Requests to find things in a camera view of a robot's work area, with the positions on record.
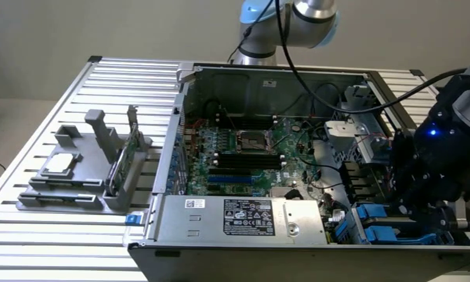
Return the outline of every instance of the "capacitor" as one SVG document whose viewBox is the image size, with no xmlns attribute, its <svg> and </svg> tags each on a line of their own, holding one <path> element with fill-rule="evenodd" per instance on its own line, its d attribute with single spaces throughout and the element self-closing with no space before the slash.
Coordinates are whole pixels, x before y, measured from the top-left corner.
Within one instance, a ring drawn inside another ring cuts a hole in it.
<svg viewBox="0 0 470 282">
<path fill-rule="evenodd" d="M 298 125 L 293 125 L 293 126 L 290 126 L 290 130 L 293 132 L 299 132 L 301 131 L 301 127 Z"/>
</svg>

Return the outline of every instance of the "gray component holder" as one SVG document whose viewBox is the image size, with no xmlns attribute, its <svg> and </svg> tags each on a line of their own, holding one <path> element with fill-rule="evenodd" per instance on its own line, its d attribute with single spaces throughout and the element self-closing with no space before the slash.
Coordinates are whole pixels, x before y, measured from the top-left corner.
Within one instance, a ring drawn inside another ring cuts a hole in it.
<svg viewBox="0 0 470 282">
<path fill-rule="evenodd" d="M 109 160 L 117 160 L 117 152 L 127 135 L 118 135 L 114 128 L 106 128 L 102 117 L 101 110 L 89 110 L 85 116 L 95 134 L 79 133 L 75 126 L 59 127 L 54 134 L 58 145 L 31 177 L 26 191 L 18 196 L 18 210 L 102 214 L 127 212 L 151 139 L 142 138 L 139 133 L 139 146 L 123 187 L 114 197 L 107 196 L 103 187 L 113 164 Z M 70 154 L 73 159 L 61 172 L 51 172 L 47 169 L 49 161 L 58 154 Z"/>
</svg>

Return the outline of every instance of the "circuit board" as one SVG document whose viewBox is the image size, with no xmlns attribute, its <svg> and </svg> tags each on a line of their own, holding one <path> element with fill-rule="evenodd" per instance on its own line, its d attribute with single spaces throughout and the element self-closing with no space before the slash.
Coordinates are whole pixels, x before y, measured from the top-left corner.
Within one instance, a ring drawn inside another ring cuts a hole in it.
<svg viewBox="0 0 470 282">
<path fill-rule="evenodd" d="M 221 129 L 209 122 L 189 129 L 187 194 L 262 197 L 273 187 L 305 186 L 303 172 L 311 176 L 317 169 L 298 159 L 299 154 L 315 164 L 313 151 L 305 149 L 310 140 L 303 132 L 301 123 L 291 119 L 283 119 L 269 130 Z M 283 165 L 278 169 L 250 169 L 243 183 L 230 183 L 231 178 L 225 182 L 222 176 L 211 177 L 218 154 L 239 155 L 247 165 L 250 159 L 275 155 Z"/>
</svg>

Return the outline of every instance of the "aluminum workbench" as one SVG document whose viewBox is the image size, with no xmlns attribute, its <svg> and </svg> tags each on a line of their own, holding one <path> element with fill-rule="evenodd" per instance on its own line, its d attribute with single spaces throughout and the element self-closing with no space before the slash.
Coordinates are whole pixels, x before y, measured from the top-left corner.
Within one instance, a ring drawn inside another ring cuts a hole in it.
<svg viewBox="0 0 470 282">
<path fill-rule="evenodd" d="M 79 132 L 90 133 L 83 116 L 89 109 L 101 109 L 106 125 L 118 133 L 127 133 L 126 109 L 127 105 L 135 105 L 139 130 L 153 139 L 153 147 L 131 199 L 131 211 L 147 208 L 178 92 L 177 67 L 178 62 L 102 58 L 82 68 L 0 178 L 0 281 L 145 281 L 122 246 L 126 239 L 142 233 L 142 227 L 125 226 L 123 216 L 17 211 L 15 201 L 50 154 L 59 125 L 75 125 Z M 425 81 L 425 77 L 406 70 L 375 71 L 395 96 Z M 402 101 L 417 125 L 435 102 L 435 94 L 434 88 L 426 88 Z M 470 273 L 452 273 L 435 281 L 470 281 Z"/>
</svg>

